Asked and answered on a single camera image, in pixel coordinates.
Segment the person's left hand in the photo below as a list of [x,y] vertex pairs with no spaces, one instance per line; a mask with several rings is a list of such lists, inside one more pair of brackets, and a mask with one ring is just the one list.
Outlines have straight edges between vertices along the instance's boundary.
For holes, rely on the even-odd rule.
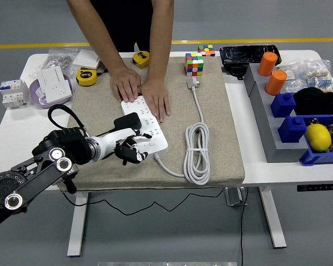
[[163,123],[165,115],[170,115],[169,93],[164,81],[157,78],[148,78],[138,87],[138,92],[144,97],[157,121]]

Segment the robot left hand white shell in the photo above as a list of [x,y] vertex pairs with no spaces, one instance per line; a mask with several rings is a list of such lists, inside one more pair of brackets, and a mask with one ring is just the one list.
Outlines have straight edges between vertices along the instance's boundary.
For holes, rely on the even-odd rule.
[[135,137],[141,136],[151,139],[150,134],[134,130],[131,128],[118,130],[106,134],[104,137],[92,136],[86,139],[91,151],[91,162],[97,162],[115,154],[116,157],[123,160],[125,166],[128,162],[138,164],[144,161],[148,153],[140,152]]

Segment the person's right hand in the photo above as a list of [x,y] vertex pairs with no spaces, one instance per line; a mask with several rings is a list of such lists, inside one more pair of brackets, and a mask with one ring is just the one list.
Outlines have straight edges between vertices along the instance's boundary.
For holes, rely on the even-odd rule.
[[112,70],[110,76],[114,97],[120,103],[122,101],[133,103],[138,97],[138,87],[141,85],[139,74],[126,66],[121,66]]

